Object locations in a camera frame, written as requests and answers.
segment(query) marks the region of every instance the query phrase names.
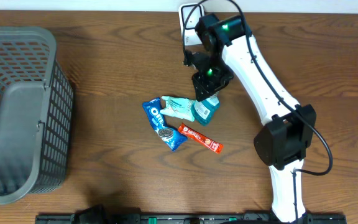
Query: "basket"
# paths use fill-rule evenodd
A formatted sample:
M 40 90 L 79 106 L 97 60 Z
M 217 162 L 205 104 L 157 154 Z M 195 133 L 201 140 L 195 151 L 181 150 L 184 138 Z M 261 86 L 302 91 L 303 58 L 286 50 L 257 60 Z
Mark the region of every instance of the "basket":
M 53 35 L 0 27 L 0 204 L 62 185 L 73 90 Z

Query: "red snack bar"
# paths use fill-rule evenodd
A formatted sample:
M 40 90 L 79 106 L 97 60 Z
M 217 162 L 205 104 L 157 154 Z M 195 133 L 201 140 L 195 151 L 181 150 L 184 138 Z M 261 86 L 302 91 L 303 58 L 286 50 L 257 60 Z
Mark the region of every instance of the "red snack bar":
M 189 128 L 188 126 L 186 126 L 183 123 L 178 128 L 178 131 L 180 133 L 184 134 L 185 136 L 194 139 L 195 141 L 199 142 L 203 146 L 207 147 L 208 149 L 210 149 L 218 154 L 220 154 L 223 149 L 222 144 L 217 143 L 216 141 L 213 141 L 212 139 L 205 137 L 204 135 Z

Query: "teal container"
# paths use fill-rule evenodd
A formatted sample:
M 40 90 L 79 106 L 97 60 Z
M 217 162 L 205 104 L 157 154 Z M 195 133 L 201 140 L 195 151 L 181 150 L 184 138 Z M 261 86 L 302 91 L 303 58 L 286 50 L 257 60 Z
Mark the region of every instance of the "teal container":
M 218 93 L 215 93 L 213 96 L 201 102 L 195 101 L 193 106 L 191 106 L 191 112 L 200 124 L 206 126 L 211 122 L 213 114 L 220 105 Z

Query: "wood grain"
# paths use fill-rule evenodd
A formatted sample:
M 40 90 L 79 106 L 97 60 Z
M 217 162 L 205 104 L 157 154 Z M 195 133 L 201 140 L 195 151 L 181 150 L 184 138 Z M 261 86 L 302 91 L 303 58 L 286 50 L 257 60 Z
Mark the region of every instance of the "wood grain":
M 250 13 L 247 19 L 279 80 L 316 109 L 316 126 L 333 150 L 329 175 L 303 177 L 306 208 L 343 212 L 348 223 L 358 223 L 358 15 Z M 52 31 L 58 60 L 76 88 L 67 180 L 50 194 L 0 206 L 0 223 L 34 223 L 39 213 L 71 213 L 97 203 L 118 212 L 270 208 L 269 170 L 252 143 L 261 125 L 239 80 L 219 94 L 221 107 L 208 127 L 185 122 L 223 143 L 221 155 L 191 140 L 170 152 L 150 127 L 143 101 L 195 97 L 194 70 L 181 64 L 176 13 L 0 11 L 0 26 Z M 305 168 L 326 166 L 324 148 L 314 139 Z

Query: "blue snack package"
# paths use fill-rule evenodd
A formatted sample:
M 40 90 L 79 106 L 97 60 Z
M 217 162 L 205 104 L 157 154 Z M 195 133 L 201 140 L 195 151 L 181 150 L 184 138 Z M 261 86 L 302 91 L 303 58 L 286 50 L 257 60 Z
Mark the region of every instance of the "blue snack package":
M 150 125 L 160 138 L 167 143 L 172 151 L 175 151 L 180 144 L 187 140 L 187 137 L 180 134 L 176 129 L 167 127 L 164 116 L 160 113 L 160 98 L 142 103 L 143 109 L 150 121 Z

